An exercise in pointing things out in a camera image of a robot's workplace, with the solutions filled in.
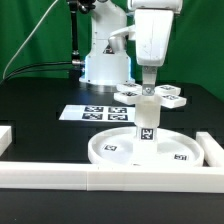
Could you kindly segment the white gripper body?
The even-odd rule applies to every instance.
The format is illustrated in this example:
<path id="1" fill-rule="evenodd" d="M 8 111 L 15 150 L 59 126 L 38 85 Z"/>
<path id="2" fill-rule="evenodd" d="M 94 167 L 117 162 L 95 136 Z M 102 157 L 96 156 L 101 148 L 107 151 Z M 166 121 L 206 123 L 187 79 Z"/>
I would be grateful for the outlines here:
<path id="1" fill-rule="evenodd" d="M 141 66 L 163 65 L 174 13 L 170 10 L 135 11 L 136 59 Z"/>

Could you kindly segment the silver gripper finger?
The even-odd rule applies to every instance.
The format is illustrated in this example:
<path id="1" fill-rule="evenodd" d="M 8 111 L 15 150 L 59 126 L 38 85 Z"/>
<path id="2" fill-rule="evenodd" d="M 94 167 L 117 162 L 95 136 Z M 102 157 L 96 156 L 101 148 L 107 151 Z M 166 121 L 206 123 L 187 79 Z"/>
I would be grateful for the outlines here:
<path id="1" fill-rule="evenodd" d="M 157 68 L 150 66 L 142 67 L 142 94 L 152 96 L 155 92 Z"/>

